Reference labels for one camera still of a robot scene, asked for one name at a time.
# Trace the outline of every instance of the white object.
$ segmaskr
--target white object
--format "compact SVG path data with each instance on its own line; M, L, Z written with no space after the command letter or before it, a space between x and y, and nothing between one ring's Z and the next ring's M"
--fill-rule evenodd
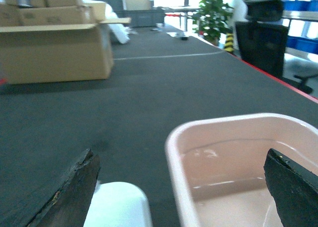
M113 9L109 4L106 4L105 15L107 19L118 18L117 14L113 12ZM109 24L109 28L121 44L129 42L130 39L123 24Z
M105 11L106 11L106 3L103 1L95 1L95 0L82 0L84 5L90 6L93 8L93 14L95 16L96 21L104 21L105 20Z
M176 38L180 38L180 37L184 37L184 36L192 36L191 33L188 32L167 32L167 34L171 37L176 37Z
M126 182L99 185L94 193L84 227L152 227L144 192Z
M318 175L318 130L280 114L200 120L165 144L183 227L282 227L265 181L274 148Z

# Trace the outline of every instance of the white line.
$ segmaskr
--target white line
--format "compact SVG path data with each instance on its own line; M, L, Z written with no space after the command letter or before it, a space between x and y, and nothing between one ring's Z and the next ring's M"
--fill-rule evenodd
M136 60L136 59L155 59L155 58L173 58L173 57L195 57L195 56L208 56L224 53L225 51L213 52L213 53L201 53L201 54L186 54L186 55L173 55L173 56L157 56L157 57L128 57L128 58L115 58L114 60Z

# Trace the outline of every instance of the green leaves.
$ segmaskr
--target green leaves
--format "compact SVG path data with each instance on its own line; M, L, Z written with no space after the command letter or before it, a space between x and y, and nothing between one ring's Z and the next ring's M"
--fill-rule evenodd
M194 22L199 22L195 29L203 31L206 39L220 38L221 33L230 31L228 21L233 15L233 7L224 0L201 0L200 9L191 16Z

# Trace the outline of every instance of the table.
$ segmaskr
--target table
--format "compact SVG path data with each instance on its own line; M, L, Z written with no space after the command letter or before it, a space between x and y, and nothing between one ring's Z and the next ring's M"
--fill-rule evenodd
M0 87L0 226L20 199L46 188L91 148L99 180L123 181L148 197L155 227L180 226L164 143L185 122L273 112L318 127L318 105L217 47L136 28L112 44L107 80Z

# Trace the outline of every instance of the open cardboard box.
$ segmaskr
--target open cardboard box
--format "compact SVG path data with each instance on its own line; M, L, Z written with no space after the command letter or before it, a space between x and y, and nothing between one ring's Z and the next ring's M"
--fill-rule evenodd
M38 83L108 78L113 67L108 24L0 28L0 61L8 83Z
M265 181L274 148L318 175L318 130L279 114L189 122L165 145L183 227L282 227Z

